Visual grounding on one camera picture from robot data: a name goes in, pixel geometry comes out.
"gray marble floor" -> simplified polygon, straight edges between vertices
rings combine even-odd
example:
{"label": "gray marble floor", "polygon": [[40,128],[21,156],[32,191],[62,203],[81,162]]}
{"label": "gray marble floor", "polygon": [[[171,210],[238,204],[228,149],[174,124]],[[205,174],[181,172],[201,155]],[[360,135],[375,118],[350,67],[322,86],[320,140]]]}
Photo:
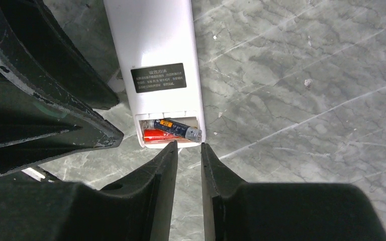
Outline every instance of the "gray marble floor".
{"label": "gray marble floor", "polygon": [[[118,69],[101,0],[46,0],[104,79]],[[193,0],[207,142],[252,182],[360,187],[386,228],[386,0]],[[119,148],[42,167],[101,188],[141,166],[126,102]],[[171,240],[203,240],[200,150],[179,150]]]}

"debris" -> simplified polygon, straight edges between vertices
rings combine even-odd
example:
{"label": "debris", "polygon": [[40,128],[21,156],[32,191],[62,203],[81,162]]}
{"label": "debris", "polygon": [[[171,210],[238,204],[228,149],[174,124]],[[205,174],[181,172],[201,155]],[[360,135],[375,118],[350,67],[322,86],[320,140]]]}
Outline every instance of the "debris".
{"label": "debris", "polygon": [[310,89],[312,87],[313,80],[312,79],[306,79],[304,81],[304,85],[306,86],[307,89]]}

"dark blue battery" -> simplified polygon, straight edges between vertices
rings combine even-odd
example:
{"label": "dark blue battery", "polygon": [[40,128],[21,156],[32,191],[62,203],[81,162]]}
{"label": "dark blue battery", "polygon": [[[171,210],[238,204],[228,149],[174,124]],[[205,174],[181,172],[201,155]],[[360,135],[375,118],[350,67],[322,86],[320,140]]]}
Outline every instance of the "dark blue battery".
{"label": "dark blue battery", "polygon": [[202,141],[202,131],[197,128],[170,119],[151,119],[148,123],[150,127],[171,133],[174,136],[182,137],[192,142],[200,143]]}

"battery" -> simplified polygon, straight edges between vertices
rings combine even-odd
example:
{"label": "battery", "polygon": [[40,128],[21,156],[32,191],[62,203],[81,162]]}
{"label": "battery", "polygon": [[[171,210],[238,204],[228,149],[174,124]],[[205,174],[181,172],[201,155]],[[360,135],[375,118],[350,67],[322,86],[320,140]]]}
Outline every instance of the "battery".
{"label": "battery", "polygon": [[152,141],[169,141],[169,140],[179,140],[181,137],[177,137],[168,132],[164,132],[158,129],[145,129],[144,130],[144,141],[152,142]]}
{"label": "battery", "polygon": [[190,140],[192,142],[198,142],[200,143],[202,140],[202,131],[190,127],[187,125],[184,125],[179,122],[175,122],[170,119],[151,119],[148,121],[149,126],[164,132],[168,132],[170,134],[173,134],[178,137],[185,138],[187,140]]}

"black label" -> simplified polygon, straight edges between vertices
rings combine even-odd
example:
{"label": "black label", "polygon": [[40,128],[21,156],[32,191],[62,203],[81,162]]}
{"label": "black label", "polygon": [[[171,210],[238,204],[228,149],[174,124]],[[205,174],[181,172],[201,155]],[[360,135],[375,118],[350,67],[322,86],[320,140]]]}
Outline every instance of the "black label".
{"label": "black label", "polygon": [[182,63],[131,69],[137,93],[186,88]]}

